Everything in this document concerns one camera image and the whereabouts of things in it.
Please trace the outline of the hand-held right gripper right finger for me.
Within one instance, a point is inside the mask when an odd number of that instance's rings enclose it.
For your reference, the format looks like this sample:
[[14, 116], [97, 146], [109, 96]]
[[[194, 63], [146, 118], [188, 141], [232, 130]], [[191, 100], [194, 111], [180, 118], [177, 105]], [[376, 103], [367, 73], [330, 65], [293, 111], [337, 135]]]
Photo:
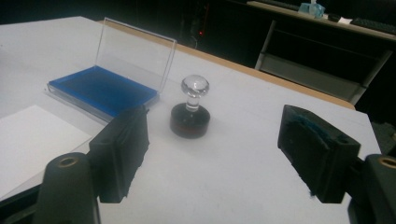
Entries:
[[322, 203], [343, 201], [347, 170], [360, 143], [315, 113], [285, 105], [277, 146]]

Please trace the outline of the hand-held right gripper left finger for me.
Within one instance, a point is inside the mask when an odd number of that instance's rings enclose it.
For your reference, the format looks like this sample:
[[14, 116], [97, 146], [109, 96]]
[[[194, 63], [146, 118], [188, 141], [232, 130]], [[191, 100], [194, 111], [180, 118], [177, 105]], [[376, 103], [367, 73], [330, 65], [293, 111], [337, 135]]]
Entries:
[[101, 203], [120, 203], [128, 196], [149, 149], [147, 113], [143, 105], [122, 111], [89, 143], [93, 184]]

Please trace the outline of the black round stamp cap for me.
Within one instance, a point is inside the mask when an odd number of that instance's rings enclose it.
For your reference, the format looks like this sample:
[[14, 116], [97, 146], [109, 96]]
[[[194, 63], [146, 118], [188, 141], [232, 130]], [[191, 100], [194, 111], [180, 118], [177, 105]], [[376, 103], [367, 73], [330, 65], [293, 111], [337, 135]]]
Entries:
[[198, 119], [193, 123], [188, 120], [170, 119], [170, 129], [176, 135], [187, 138], [196, 139], [204, 136], [209, 126], [209, 119]]

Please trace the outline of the stamp with clear knob handle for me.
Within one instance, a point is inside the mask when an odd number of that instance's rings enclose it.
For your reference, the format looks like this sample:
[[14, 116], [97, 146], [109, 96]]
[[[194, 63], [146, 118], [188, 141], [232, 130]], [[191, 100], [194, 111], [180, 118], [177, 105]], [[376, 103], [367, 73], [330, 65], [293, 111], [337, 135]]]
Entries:
[[187, 95], [187, 102], [175, 105], [171, 110], [171, 119], [188, 120], [209, 119], [210, 113], [200, 105], [200, 99], [209, 91], [208, 81], [199, 75], [190, 75], [181, 82], [181, 90]]

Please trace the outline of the blue ink pad clear case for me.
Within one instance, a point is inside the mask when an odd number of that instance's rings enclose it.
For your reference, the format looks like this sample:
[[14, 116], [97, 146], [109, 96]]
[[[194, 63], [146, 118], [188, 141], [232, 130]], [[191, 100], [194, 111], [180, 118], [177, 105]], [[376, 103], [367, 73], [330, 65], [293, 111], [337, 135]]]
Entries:
[[176, 46], [173, 38], [106, 18], [94, 65], [50, 81], [49, 91], [109, 122], [125, 109], [159, 100]]

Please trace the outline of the background desk with shelf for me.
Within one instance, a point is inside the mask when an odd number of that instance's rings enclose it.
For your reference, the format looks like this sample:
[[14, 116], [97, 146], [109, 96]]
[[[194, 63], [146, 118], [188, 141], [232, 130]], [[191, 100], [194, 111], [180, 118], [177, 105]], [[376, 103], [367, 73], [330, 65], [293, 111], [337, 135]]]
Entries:
[[[396, 0], [317, 0], [325, 7], [319, 19], [298, 12], [310, 1], [247, 1], [263, 33], [255, 67], [356, 104], [384, 66], [396, 62], [396, 35], [350, 22], [396, 26]], [[329, 14], [340, 21], [329, 21]]]

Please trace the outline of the white paper sheet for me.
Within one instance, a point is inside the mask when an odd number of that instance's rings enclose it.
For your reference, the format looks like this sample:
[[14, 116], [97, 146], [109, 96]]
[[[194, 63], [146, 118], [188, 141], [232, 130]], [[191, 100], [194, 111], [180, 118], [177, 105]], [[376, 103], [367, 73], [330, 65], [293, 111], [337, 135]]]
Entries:
[[37, 105], [0, 119], [0, 198], [90, 138]]

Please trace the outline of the black keyboard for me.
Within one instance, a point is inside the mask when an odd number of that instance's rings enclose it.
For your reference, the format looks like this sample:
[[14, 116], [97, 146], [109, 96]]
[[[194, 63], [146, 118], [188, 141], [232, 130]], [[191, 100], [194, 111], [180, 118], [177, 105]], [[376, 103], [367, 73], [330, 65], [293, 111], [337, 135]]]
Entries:
[[382, 32], [390, 35], [396, 35], [396, 26], [394, 25], [390, 25], [378, 21], [370, 21], [362, 18], [353, 19], [350, 23], [359, 27], [375, 30], [378, 32]]

